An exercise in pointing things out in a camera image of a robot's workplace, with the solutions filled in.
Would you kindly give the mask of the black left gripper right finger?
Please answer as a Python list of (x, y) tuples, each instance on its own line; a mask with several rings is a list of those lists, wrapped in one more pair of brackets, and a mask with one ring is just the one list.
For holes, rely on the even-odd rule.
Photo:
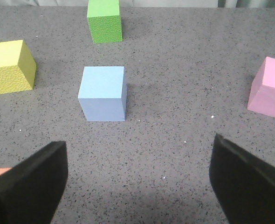
[(209, 178), (231, 224), (275, 224), (275, 167), (216, 134)]

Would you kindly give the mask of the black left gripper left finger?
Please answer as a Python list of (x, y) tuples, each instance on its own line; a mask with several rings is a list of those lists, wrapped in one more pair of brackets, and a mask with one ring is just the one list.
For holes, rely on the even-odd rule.
[(65, 190), (65, 141), (53, 141), (0, 175), (0, 224), (49, 224)]

